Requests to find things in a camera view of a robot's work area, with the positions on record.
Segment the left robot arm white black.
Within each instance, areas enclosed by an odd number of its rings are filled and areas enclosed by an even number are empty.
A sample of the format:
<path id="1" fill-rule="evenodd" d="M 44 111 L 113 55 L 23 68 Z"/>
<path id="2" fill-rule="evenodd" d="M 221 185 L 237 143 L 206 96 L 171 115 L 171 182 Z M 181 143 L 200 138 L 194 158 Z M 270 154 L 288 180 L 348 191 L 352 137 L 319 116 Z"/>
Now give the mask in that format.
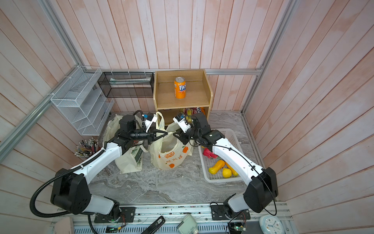
<path id="1" fill-rule="evenodd" d="M 30 200 L 32 214 L 51 218 L 67 214 L 100 214 L 109 222 L 117 222 L 121 216 L 121 208 L 117 201 L 92 195 L 89 184 L 92 179 L 112 161 L 116 160 L 138 142 L 146 140 L 149 143 L 167 136 L 166 131 L 153 126 L 157 122 L 156 114 L 148 113 L 138 122 L 135 114 L 125 115 L 119 121 L 119 129 L 114 136 L 104 143 L 104 146 L 83 163 L 69 169 L 59 170 L 55 177 L 37 189 Z M 52 184 L 51 203 L 63 212 L 47 214 L 37 210 L 36 199 L 48 185 Z"/>

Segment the floral canvas tote bag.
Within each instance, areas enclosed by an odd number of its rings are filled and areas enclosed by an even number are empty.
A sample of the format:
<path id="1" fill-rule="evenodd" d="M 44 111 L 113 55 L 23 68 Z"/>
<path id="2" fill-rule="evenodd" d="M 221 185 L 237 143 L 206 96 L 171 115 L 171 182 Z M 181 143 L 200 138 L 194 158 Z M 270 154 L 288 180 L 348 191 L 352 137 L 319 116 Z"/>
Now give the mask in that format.
<path id="1" fill-rule="evenodd" d="M 116 131 L 120 128 L 119 121 L 122 118 L 122 115 L 115 114 L 114 118 L 108 122 L 103 142 L 107 142 L 115 136 Z M 140 172 L 142 170 L 143 153 L 147 153 L 148 151 L 141 143 L 143 143 L 143 141 L 136 143 L 136 146 L 130 148 L 122 156 L 115 159 L 115 163 L 121 171 L 121 174 Z"/>

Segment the yellow plastic grocery bag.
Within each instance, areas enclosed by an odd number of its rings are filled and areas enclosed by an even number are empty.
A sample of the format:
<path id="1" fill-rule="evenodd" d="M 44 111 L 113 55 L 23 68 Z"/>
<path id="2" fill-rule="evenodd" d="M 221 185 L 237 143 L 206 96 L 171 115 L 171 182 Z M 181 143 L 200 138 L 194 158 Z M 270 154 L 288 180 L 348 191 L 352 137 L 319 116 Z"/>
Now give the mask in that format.
<path id="1" fill-rule="evenodd" d="M 151 163 L 160 170 L 170 170 L 178 167 L 186 157 L 192 156 L 193 147 L 189 143 L 182 143 L 173 135 L 181 129 L 177 123 L 166 126 L 162 113 L 156 112 L 156 116 L 158 117 L 156 129 L 166 131 L 168 134 L 149 146 Z"/>

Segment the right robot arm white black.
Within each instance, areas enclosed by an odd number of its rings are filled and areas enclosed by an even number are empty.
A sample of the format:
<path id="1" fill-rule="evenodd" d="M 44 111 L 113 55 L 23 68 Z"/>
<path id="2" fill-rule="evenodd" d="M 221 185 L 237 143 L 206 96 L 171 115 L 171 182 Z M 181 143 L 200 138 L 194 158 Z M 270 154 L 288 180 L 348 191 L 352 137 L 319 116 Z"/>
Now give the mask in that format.
<path id="1" fill-rule="evenodd" d="M 229 197 L 224 205 L 236 214 L 245 209 L 260 213 L 266 206 L 275 202 L 278 196 L 276 173 L 270 167 L 263 168 L 255 164 L 236 149 L 223 133 L 212 130 L 207 118 L 202 113 L 192 116 L 177 114 L 173 118 L 179 129 L 173 135 L 184 144 L 191 140 L 197 146 L 203 146 L 219 156 L 231 166 L 247 185 L 247 189 Z"/>

